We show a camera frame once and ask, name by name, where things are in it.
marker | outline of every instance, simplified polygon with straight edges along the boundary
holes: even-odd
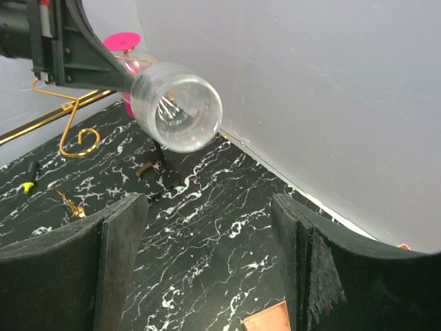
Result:
[[[29,193],[29,190],[35,185],[35,177],[37,177],[37,170],[39,169],[39,163],[33,161],[29,163],[28,170],[24,175],[24,182],[21,184],[23,186],[25,194]]]

pink lid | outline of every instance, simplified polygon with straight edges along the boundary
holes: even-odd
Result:
[[[112,52],[131,50],[141,42],[141,36],[135,32],[121,32],[113,34],[104,40],[104,46]]]

black marble table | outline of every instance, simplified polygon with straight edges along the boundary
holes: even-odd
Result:
[[[54,188],[92,214],[163,185],[163,178],[138,178],[154,146],[121,102],[74,127],[69,151],[78,149],[75,133],[86,127],[103,139],[82,159],[63,158],[56,137],[2,167],[1,247],[75,220]],[[245,317],[284,297],[269,222],[273,194],[288,193],[325,213],[223,137],[193,154],[165,156],[183,181],[150,208],[121,329],[242,330]],[[30,161],[41,169],[27,196],[21,178]]]

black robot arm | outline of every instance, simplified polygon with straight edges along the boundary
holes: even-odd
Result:
[[[0,55],[31,59],[35,76],[58,86],[130,91],[133,82],[81,0],[0,0]]]

gray wall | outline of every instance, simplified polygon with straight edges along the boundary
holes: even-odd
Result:
[[[138,7],[150,50],[219,91],[226,131],[379,240],[441,248],[439,1]]]
[[[96,35],[101,40],[111,34],[123,31],[135,31],[142,34],[134,0],[84,0],[83,5]],[[30,89],[34,78],[30,71],[31,66],[29,60],[12,60],[0,57],[0,134],[58,108],[65,101],[65,99],[35,93]],[[76,97],[88,92],[87,90],[67,88],[48,87],[48,89]],[[79,110],[74,123],[90,117],[118,98],[118,95],[114,95]],[[0,146],[0,166],[15,160],[63,132],[67,120],[68,118],[64,117]]]

